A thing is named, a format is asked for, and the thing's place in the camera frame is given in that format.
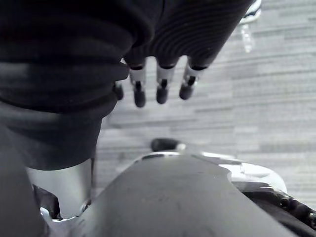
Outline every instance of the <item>silver metal cylinder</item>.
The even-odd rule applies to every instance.
[[[142,86],[146,84],[146,67],[140,70],[133,70],[129,71],[129,78],[130,82],[133,86],[135,86],[136,82],[139,81]]]
[[[60,170],[27,168],[31,182],[58,198],[63,219],[80,216],[90,201],[91,159],[73,167]]]
[[[163,79],[167,80],[168,84],[172,82],[175,67],[165,69],[157,65],[157,83],[161,84]]]

